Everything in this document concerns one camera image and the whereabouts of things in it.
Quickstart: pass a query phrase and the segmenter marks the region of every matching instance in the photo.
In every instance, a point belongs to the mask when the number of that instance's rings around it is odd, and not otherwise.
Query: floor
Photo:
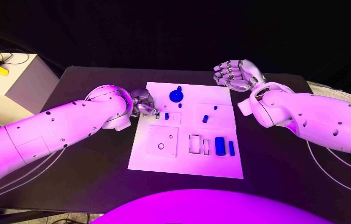
[[[6,210],[4,214],[13,214],[13,213],[17,213],[22,211],[24,211],[24,210]],[[101,216],[102,215],[100,215],[100,214],[89,214],[89,223]],[[87,222],[88,215],[85,213],[65,213],[65,214],[53,215],[53,216],[45,217],[40,219],[22,221],[22,222],[17,222],[17,224],[52,224],[56,220],[66,219],[66,218],[71,220],[75,220],[81,223],[88,223]],[[65,224],[65,221],[62,220],[62,221],[56,222],[55,224]]]

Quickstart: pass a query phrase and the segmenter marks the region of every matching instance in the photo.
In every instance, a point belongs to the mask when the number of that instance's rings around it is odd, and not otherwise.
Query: wire
[[[308,147],[309,147],[309,152],[310,152],[310,155],[312,155],[312,157],[313,157],[313,160],[315,160],[315,162],[316,162],[316,165],[319,166],[319,168],[322,169],[322,171],[323,171],[323,173],[328,175],[328,177],[341,185],[341,186],[344,186],[348,190],[351,190],[351,188],[347,186],[347,185],[344,185],[331,175],[329,175],[329,173],[323,170],[323,168],[321,167],[321,165],[319,165],[319,163],[318,163],[318,161],[316,161],[316,158],[315,158],[315,155],[313,155],[313,153],[312,153],[312,150],[310,150],[310,146],[309,146],[309,141],[306,140],[306,142],[308,142]]]
[[[58,223],[59,221],[62,221],[62,220],[65,220],[65,221],[69,221],[71,223],[76,223],[76,224],[85,224],[85,223],[82,223],[82,222],[78,222],[78,221],[75,221],[75,220],[72,220],[72,219],[59,219],[59,220],[56,220],[55,222],[52,222],[50,224],[55,224],[55,223]]]
[[[339,158],[339,156],[332,152],[332,150],[329,149],[329,148],[326,148],[329,151],[331,151],[331,153],[334,154],[334,156],[351,167],[351,164],[349,163],[347,163],[341,158]]]
[[[3,63],[6,63],[6,64],[23,64],[29,60],[29,54],[24,51],[22,51],[20,49],[17,49],[17,48],[4,49],[4,50],[0,51],[0,54],[3,52],[6,52],[7,50],[17,50],[17,51],[20,51],[22,53],[24,53],[27,55],[27,59],[23,62],[20,62],[20,63],[7,63],[6,61],[13,57],[13,54],[10,52],[7,52],[7,53],[10,53],[10,57],[4,61],[1,60]]]
[[[3,195],[4,193],[7,193],[9,191],[14,190],[17,187],[20,187],[22,185],[24,185],[26,183],[29,183],[48,169],[49,167],[53,165],[55,161],[58,160],[58,158],[61,157],[63,151],[66,148],[62,149],[61,154],[58,155],[56,159],[53,160],[53,162],[48,165],[48,167],[27,180],[24,181],[20,185],[17,185],[16,187],[10,188],[9,190],[3,191],[0,193],[0,195]]]
[[[55,152],[49,155],[49,157],[45,159],[45,161],[17,179],[14,179],[10,183],[7,183],[4,186],[0,187],[0,190],[3,188],[6,188],[9,185],[11,185],[13,183],[16,183],[20,179],[23,179],[42,165],[43,163],[49,160],[49,158],[53,156]]]

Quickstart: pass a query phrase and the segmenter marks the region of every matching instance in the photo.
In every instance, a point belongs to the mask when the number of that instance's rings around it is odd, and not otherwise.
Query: robotic hand
[[[351,104],[306,93],[266,79],[248,60],[219,64],[214,79],[235,91],[251,90],[238,103],[244,116],[253,114],[266,127],[283,126],[296,136],[334,150],[351,153]]]
[[[97,87],[84,100],[74,101],[0,127],[0,178],[22,166],[89,137],[98,129],[123,130],[130,116],[154,115],[159,110],[146,89]]]

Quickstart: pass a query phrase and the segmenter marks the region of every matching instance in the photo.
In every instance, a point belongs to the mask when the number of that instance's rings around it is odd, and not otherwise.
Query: white cable
[[[58,155],[56,159],[53,160],[53,162],[48,165],[48,167],[27,180],[24,181],[20,185],[17,185],[16,187],[10,188],[9,190],[3,191],[0,193],[0,195],[3,195],[4,193],[7,193],[9,191],[11,191],[13,189],[16,189],[17,187],[20,187],[22,185],[24,185],[26,183],[29,183],[46,170],[48,168],[53,165],[55,161],[58,160],[58,158],[61,157],[63,151],[66,148],[63,148],[63,150],[61,151],[61,154]]]
[[[331,151],[331,153],[334,154],[334,156],[351,167],[351,164],[348,164],[339,157],[338,157],[338,155],[332,152],[332,150],[329,149],[329,148],[326,148],[329,151]]]
[[[55,154],[55,152],[49,155],[49,157],[45,159],[45,161],[22,177],[19,177],[10,183],[7,183],[4,186],[1,186],[0,190],[3,188],[6,188],[9,185],[11,185],[13,183],[16,183],[22,178],[24,178],[42,166],[42,164],[49,160],[49,158],[52,157],[53,154]]]
[[[313,157],[313,160],[315,160],[315,162],[316,162],[316,165],[319,166],[319,168],[322,169],[322,171],[323,171],[323,173],[328,175],[328,177],[341,185],[341,186],[344,186],[348,190],[351,190],[351,188],[347,186],[347,185],[344,185],[331,175],[329,175],[329,173],[323,170],[323,168],[321,167],[321,165],[319,165],[319,163],[318,163],[318,161],[316,161],[316,158],[315,158],[315,155],[313,155],[313,153],[312,153],[312,150],[310,150],[310,146],[309,146],[309,141],[306,140],[306,142],[308,142],[308,147],[309,147],[309,152],[310,152],[310,155],[312,155],[312,157]]]

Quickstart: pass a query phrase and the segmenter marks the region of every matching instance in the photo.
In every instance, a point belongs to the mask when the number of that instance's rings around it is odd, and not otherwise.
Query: small blue piece
[[[182,94],[182,87],[178,86],[178,89],[170,92],[169,98],[172,102],[180,102],[183,99],[183,94]]]
[[[230,150],[230,155],[234,156],[235,152],[234,152],[234,143],[232,143],[232,141],[228,142],[228,150]]]
[[[204,119],[202,119],[202,123],[205,124],[206,121],[208,121],[208,116],[205,115],[205,116],[204,116]]]
[[[222,137],[215,137],[214,145],[215,145],[215,154],[218,156],[225,156],[225,145],[224,145],[224,138]]]

